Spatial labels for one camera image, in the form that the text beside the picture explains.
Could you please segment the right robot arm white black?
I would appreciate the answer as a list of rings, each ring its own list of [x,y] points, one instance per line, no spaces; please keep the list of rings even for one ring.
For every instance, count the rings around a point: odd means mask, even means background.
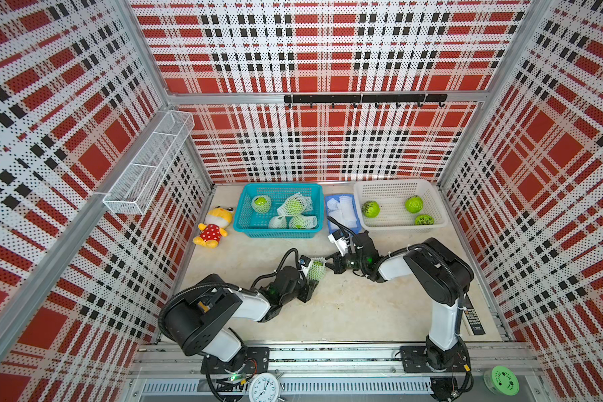
[[[425,364],[434,372],[446,372],[457,358],[467,357],[461,336],[466,297],[474,279],[470,266],[444,244],[429,238],[382,256],[369,233],[355,233],[333,217],[337,229],[328,236],[338,251],[328,256],[334,274],[352,271],[385,283],[414,276],[432,300],[431,326],[425,339]]]

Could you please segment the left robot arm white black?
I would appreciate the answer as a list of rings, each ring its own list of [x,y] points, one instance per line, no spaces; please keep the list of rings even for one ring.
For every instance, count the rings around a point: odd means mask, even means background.
[[[251,356],[227,323],[233,318],[267,323],[286,304],[308,302],[324,275],[323,260],[292,248],[272,273],[258,276],[249,289],[230,284],[217,274],[206,276],[174,295],[160,311],[157,325],[185,355],[202,355],[229,371],[238,371]]]

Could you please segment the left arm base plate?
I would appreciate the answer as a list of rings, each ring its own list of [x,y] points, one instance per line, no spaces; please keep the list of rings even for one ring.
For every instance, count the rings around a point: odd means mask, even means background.
[[[270,361],[268,347],[242,347],[229,361],[223,362],[212,355],[203,359],[202,375],[255,375],[265,373]]]

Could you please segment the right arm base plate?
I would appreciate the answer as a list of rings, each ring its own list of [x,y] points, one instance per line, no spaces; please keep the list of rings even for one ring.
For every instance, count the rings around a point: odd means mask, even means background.
[[[468,366],[467,353],[462,346],[442,352],[425,345],[402,346],[400,362],[405,373],[465,373]]]

